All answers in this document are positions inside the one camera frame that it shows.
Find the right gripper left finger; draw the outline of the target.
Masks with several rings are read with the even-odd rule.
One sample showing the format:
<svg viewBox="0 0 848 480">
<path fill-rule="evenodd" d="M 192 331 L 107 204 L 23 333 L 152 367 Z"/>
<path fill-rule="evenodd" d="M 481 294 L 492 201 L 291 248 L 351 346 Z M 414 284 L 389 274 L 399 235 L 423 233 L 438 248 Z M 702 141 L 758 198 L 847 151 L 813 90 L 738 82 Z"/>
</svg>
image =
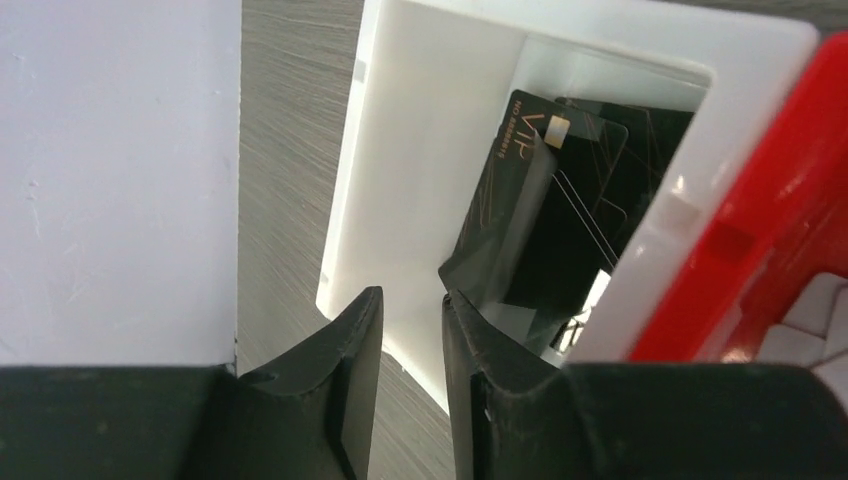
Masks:
<svg viewBox="0 0 848 480">
<path fill-rule="evenodd" d="M 383 292 L 241 376 L 209 367 L 5 367 L 5 479 L 363 479 Z"/>
</svg>

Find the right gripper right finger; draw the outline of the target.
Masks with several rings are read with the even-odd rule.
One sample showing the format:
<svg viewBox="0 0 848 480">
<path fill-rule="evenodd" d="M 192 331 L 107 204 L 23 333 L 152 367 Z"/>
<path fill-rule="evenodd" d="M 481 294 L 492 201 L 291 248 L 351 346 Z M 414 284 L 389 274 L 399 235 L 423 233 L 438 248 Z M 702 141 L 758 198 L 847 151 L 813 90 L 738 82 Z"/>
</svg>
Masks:
<svg viewBox="0 0 848 480">
<path fill-rule="evenodd" d="M 459 291 L 442 303 L 460 479 L 843 479 L 847 416 L 809 370 L 769 364 L 556 368 Z"/>
</svg>

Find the black VIP credit card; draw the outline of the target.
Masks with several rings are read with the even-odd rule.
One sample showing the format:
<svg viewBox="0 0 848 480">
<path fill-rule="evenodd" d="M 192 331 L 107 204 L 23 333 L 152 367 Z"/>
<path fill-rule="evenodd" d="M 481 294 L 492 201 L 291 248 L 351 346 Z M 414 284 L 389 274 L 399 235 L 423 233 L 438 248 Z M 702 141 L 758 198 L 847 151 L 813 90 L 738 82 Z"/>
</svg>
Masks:
<svg viewBox="0 0 848 480">
<path fill-rule="evenodd" d="M 593 208 L 628 140 L 621 123 L 514 90 L 438 274 L 476 307 L 571 315 L 616 259 Z"/>
</svg>

